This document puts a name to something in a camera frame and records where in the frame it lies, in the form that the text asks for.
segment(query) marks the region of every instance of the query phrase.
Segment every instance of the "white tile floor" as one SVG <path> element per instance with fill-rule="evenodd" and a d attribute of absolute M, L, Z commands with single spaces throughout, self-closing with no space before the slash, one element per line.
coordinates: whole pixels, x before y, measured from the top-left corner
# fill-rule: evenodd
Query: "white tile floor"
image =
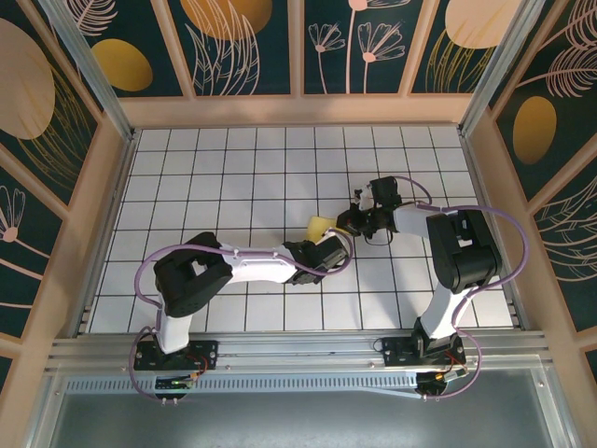
<path fill-rule="evenodd" d="M 134 297 L 141 260 L 215 231 L 231 245 L 305 237 L 309 218 L 336 217 L 372 178 L 410 175 L 437 204 L 477 203 L 453 127 L 301 127 L 143 131 L 87 331 L 133 332 L 155 321 Z M 421 197 L 399 182 L 405 200 Z M 375 244 L 387 243 L 378 232 Z M 412 328 L 437 281 L 421 238 L 355 242 L 356 262 L 321 285 L 237 284 L 195 315 L 193 331 Z M 152 271 L 143 291 L 157 294 Z M 501 290 L 477 296 L 463 327 L 511 327 Z"/>

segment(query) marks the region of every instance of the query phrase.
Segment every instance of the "cable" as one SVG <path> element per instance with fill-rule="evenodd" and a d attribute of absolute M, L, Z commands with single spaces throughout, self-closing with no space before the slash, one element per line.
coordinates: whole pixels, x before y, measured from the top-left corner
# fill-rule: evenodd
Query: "cable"
<path fill-rule="evenodd" d="M 137 270 L 137 272 L 134 276 L 134 292 L 135 292 L 136 296 L 139 299 L 141 299 L 142 301 L 149 303 L 151 305 L 157 306 L 158 309 L 161 309 L 162 305 L 159 301 L 154 301 L 154 300 L 146 297 L 141 292 L 141 286 L 140 286 L 141 276 L 143 275 L 143 272 L 145 271 L 145 269 L 147 269 L 147 267 L 149 266 L 149 264 L 152 261 L 155 261 L 156 259 L 163 257 L 164 255 L 167 255 L 175 250 L 183 250 L 183 249 L 202 251 L 202 252 L 207 252 L 210 254 L 217 254 L 217 255 L 227 255 L 230 257 L 244 257 L 244 256 L 273 257 L 274 259 L 282 259 L 282 260 L 286 261 L 287 263 L 295 266 L 296 268 L 301 269 L 302 271 L 305 271 L 306 273 L 311 273 L 313 275 L 319 275 L 322 277 L 327 276 L 327 275 L 334 275 L 337 273 L 341 273 L 346 268 L 348 268 L 348 265 L 351 263 L 351 261 L 354 258 L 353 242 L 347 235 L 345 235 L 344 233 L 342 233 L 340 231 L 328 231 L 328 232 L 333 233 L 337 236 L 340 236 L 345 241 L 345 243 L 349 249 L 348 258 L 341 264 L 341 266 L 339 268 L 335 269 L 334 271 L 328 271 L 326 273 L 321 272 L 321 271 L 316 271 L 315 269 L 305 266 L 305 265 L 295 261 L 294 259 L 287 257 L 286 255 L 279 254 L 274 250 L 239 250 L 238 248 L 219 249 L 219 248 L 215 248 L 215 247 L 209 247 L 207 245 L 169 245 L 167 247 L 163 247 L 162 249 L 155 251 L 153 254 L 151 254 L 149 257 L 147 257 L 145 259 L 145 261 L 143 261 L 143 263 L 141 263 L 141 266 L 139 266 L 139 269 Z"/>
<path fill-rule="evenodd" d="M 145 326 L 141 329 L 141 331 L 139 331 L 139 333 L 137 333 L 137 336 L 134 338 L 134 341 L 132 342 L 131 352 L 129 353 L 129 377 L 131 378 L 132 387 L 139 393 L 139 395 L 145 397 L 146 399 L 151 399 L 152 401 L 157 401 L 162 404 L 176 404 L 177 402 L 174 402 L 173 400 L 162 400 L 156 397 L 155 395 L 148 394 L 147 392 L 145 392 L 145 390 L 141 388 L 141 386 L 139 386 L 139 384 L 137 383 L 137 379 L 134 377 L 134 360 L 137 352 L 137 344 L 141 342 L 141 340 L 145 338 L 145 336 L 147 336 L 148 334 L 153 334 L 153 330 L 150 326 Z"/>
<path fill-rule="evenodd" d="M 420 184 L 419 182 L 417 182 L 414 179 L 411 179 L 410 177 L 406 177 L 405 175 L 395 175 L 394 178 L 395 179 L 406 180 L 407 182 L 410 182 L 412 185 L 415 185 L 415 186 L 419 187 L 419 189 L 421 189 L 421 191 L 423 193 L 425 193 L 425 196 L 427 196 L 427 199 L 429 200 L 429 203 L 426 203 L 426 204 L 427 205 L 431 205 L 431 203 L 433 202 L 433 199 L 431 198 L 431 193 L 422 184 Z"/>
<path fill-rule="evenodd" d="M 393 241 L 394 241 L 394 233 L 391 231 L 388 231 L 387 229 L 385 230 L 388 233 L 388 242 L 387 243 L 383 243 L 382 245 L 374 245 L 373 243 L 371 243 L 371 239 L 367 238 L 367 236 L 363 235 L 363 238 L 365 238 L 365 243 L 367 243 L 368 245 L 372 245 L 374 247 L 385 247 L 387 245 L 390 245 Z"/>

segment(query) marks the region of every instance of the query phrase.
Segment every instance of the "leaf illustration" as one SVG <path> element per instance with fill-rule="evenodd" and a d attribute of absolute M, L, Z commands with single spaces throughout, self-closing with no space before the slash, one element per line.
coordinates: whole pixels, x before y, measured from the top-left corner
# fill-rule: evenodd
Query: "leaf illustration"
<path fill-rule="evenodd" d="M 597 47 L 571 47 L 553 60 L 546 76 L 549 93 L 580 98 L 597 80 Z"/>
<path fill-rule="evenodd" d="M 83 35 L 102 35 L 117 16 L 116 0 L 65 0 L 76 27 Z"/>
<path fill-rule="evenodd" d="M 559 280 L 597 276 L 597 178 L 578 193 L 545 205 L 536 224 Z"/>
<path fill-rule="evenodd" d="M 207 0 L 210 14 L 201 4 L 189 1 L 196 33 L 186 25 L 195 47 L 193 84 L 200 95 L 238 95 L 250 88 L 252 94 L 259 81 L 259 48 L 251 23 L 239 16 L 229 3 L 229 17 L 215 0 Z"/>
<path fill-rule="evenodd" d="M 597 45 L 597 0 L 577 0 L 565 32 L 570 44 L 577 49 Z"/>

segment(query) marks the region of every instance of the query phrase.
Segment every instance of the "yellow circle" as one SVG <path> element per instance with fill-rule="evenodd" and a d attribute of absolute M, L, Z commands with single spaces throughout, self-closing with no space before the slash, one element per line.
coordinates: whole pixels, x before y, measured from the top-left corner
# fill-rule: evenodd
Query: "yellow circle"
<path fill-rule="evenodd" d="M 556 133 L 556 109 L 541 96 L 526 100 L 514 119 L 514 153 L 522 163 L 532 165 L 549 150 Z"/>
<path fill-rule="evenodd" d="M 495 47 L 520 3 L 521 0 L 450 0 L 446 8 L 446 33 L 459 47 Z"/>
<path fill-rule="evenodd" d="M 0 19 L 0 129 L 21 139 L 41 135 L 54 115 L 52 69 L 35 41 Z"/>
<path fill-rule="evenodd" d="M 136 47 L 119 39 L 106 39 L 91 49 L 108 82 L 123 91 L 142 91 L 151 84 L 149 61 Z"/>
<path fill-rule="evenodd" d="M 270 21 L 272 8 L 271 0 L 180 0 L 180 3 L 197 28 L 211 37 L 223 40 L 244 37 L 243 29 L 235 31 L 237 27 L 234 26 L 229 3 L 236 10 L 239 20 L 242 16 L 246 17 L 255 34 Z"/>

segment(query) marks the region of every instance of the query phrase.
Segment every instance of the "robotic arm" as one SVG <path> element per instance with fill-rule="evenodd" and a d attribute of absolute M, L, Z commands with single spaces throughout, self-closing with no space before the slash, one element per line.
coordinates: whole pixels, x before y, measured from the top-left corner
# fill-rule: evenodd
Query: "robotic arm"
<path fill-rule="evenodd" d="M 234 255 L 175 250 L 156 263 L 156 286 L 163 303 L 157 339 L 164 355 L 187 347 L 193 315 L 225 285 L 250 281 L 290 285 L 321 282 L 323 276 L 303 271 L 284 259 L 274 257 L 273 253 L 321 273 L 335 268 L 349 255 L 343 242 L 332 232 L 324 235 L 317 244 L 311 241 L 286 242 L 267 250 L 221 244 L 210 231 L 200 233 L 188 244 L 225 249 Z"/>
<path fill-rule="evenodd" d="M 339 229 L 365 238 L 388 230 L 429 240 L 439 284 L 415 323 L 412 342 L 419 358 L 443 355 L 459 340 L 452 316 L 464 295 L 473 287 L 489 284 L 502 268 L 483 214 L 475 210 L 445 214 L 402 203 L 392 176 L 372 180 L 354 193 L 356 202 L 338 217 Z"/>

